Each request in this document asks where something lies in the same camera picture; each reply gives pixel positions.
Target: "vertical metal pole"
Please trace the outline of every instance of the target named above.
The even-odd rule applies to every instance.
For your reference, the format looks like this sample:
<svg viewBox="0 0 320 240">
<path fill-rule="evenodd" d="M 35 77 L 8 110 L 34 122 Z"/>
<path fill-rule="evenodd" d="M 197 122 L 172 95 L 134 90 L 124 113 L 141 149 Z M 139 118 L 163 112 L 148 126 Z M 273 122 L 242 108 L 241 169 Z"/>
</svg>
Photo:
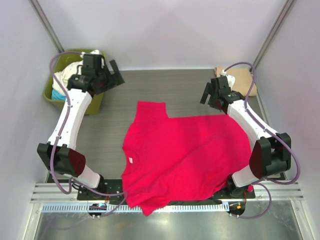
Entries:
<svg viewBox="0 0 320 240">
<path fill-rule="evenodd" d="M 52 40 L 52 43 L 54 44 L 55 48 L 59 53 L 64 52 L 64 48 L 62 47 L 53 27 L 51 26 L 47 16 L 45 15 L 42 7 L 40 6 L 38 0 L 29 0 L 32 8 L 34 9 L 35 13 L 39 17 L 39 20 L 41 21 L 44 29 L 48 33 L 50 39 Z"/>
<path fill-rule="evenodd" d="M 293 8 L 293 6 L 294 6 L 296 1 L 297 0 L 287 0 L 285 2 L 280 14 L 276 18 L 275 23 L 273 24 L 268 36 L 266 37 L 262 47 L 260 48 L 260 51 L 259 51 L 258 55 L 256 56 L 256 58 L 255 58 L 255 60 L 253 62 L 253 66 L 255 68 L 257 68 L 257 66 L 259 65 L 261 59 L 266 54 L 266 51 L 267 51 L 268 47 L 270 46 L 271 42 L 273 41 L 273 39 L 277 35 L 280 27 L 283 25 L 286 17 L 288 16 L 290 10 Z"/>
</svg>

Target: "work surface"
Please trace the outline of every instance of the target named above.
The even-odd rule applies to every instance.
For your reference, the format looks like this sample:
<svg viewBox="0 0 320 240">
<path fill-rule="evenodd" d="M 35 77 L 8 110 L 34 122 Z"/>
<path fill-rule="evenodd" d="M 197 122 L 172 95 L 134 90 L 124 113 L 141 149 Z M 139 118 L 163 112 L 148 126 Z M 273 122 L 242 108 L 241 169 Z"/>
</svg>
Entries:
<svg viewBox="0 0 320 240">
<path fill-rule="evenodd" d="M 100 112 L 84 117 L 77 138 L 77 151 L 104 178 L 118 179 L 125 169 L 122 145 L 138 101 L 165 102 L 169 117 L 224 114 L 200 104 L 212 69 L 123 71 L 122 76 L 125 83 L 105 93 Z M 261 115 L 256 97 L 249 104 Z"/>
<path fill-rule="evenodd" d="M 138 101 L 166 102 L 169 117 L 224 114 L 200 104 L 212 70 L 156 70 L 122 72 L 125 84 L 105 93 L 100 113 L 85 116 L 76 149 L 85 155 L 87 165 L 108 179 L 119 179 L 125 169 L 124 137 L 133 122 Z M 255 97 L 251 107 L 261 115 Z M 248 202 L 246 216 L 261 213 L 267 202 Z M 291 202 L 275 201 L 270 211 L 256 220 L 229 217 L 226 212 L 114 214 L 98 221 L 86 221 L 69 230 L 83 213 L 43 213 L 38 234 L 46 240 L 301 240 Z M 45 230 L 50 222 L 52 227 Z"/>
</svg>

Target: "cable connector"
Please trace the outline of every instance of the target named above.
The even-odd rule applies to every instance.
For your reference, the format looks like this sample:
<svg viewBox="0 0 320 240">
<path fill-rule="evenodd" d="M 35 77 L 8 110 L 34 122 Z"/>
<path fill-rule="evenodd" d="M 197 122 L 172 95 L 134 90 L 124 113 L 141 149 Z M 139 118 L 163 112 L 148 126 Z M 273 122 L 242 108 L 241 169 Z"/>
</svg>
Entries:
<svg viewBox="0 0 320 240">
<path fill-rule="evenodd" d="M 227 72 L 223 69 L 220 73 L 221 76 L 226 76 L 227 75 Z"/>
</svg>

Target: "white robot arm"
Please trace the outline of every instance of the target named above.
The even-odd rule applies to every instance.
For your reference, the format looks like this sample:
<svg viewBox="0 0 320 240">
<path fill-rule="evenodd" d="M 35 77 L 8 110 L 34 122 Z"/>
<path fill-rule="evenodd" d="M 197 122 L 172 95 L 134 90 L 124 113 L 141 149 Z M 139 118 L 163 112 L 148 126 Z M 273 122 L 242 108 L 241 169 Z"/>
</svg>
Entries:
<svg viewBox="0 0 320 240">
<path fill-rule="evenodd" d="M 209 106 L 222 110 L 233 118 L 254 144 L 249 165 L 229 177 L 227 185 L 231 189 L 248 186 L 265 177 L 283 173 L 291 167 L 290 153 L 269 133 L 277 135 L 290 147 L 291 138 L 289 135 L 278 133 L 267 125 L 248 104 L 245 107 L 244 96 L 231 90 L 234 82 L 233 76 L 222 72 L 222 76 L 212 78 L 206 84 L 200 101 L 205 104 L 208 95 L 210 95 Z M 253 120 L 247 110 L 260 124 Z"/>
<path fill-rule="evenodd" d="M 84 54 L 81 75 L 76 73 L 68 80 L 67 93 L 70 105 L 65 101 L 58 123 L 48 142 L 39 143 L 37 147 L 40 158 L 50 171 L 53 144 L 63 125 L 53 159 L 54 171 L 72 177 L 100 193 L 106 192 L 104 178 L 86 165 L 85 156 L 76 151 L 76 142 L 82 119 L 93 96 L 125 82 L 116 62 L 110 61 L 113 74 L 109 72 L 105 62 L 101 54 Z"/>
</svg>

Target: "white cloth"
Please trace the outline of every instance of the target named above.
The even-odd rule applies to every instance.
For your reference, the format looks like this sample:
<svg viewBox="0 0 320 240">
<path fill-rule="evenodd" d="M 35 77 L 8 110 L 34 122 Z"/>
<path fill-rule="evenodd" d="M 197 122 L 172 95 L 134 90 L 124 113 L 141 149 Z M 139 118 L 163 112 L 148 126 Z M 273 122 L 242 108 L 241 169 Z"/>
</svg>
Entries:
<svg viewBox="0 0 320 240">
<path fill-rule="evenodd" d="M 90 53 L 91 54 L 101 54 L 101 52 L 99 50 L 94 50 Z M 64 86 L 64 89 L 66 91 L 67 91 L 68 81 L 69 81 L 70 77 L 73 74 L 77 73 L 77 66 L 82 65 L 83 63 L 84 63 L 83 60 L 72 62 L 68 66 L 66 66 L 63 71 L 58 71 L 58 72 L 54 73 L 56 78 L 58 79 L 58 81 L 60 83 L 62 83 L 62 85 Z M 81 75 L 81 68 L 82 67 L 79 67 L 79 70 L 78 70 L 79 75 Z M 61 87 L 59 86 L 59 84 L 55 80 L 53 80 L 52 88 L 55 89 L 59 94 L 65 96 L 64 91 L 61 89 Z"/>
</svg>

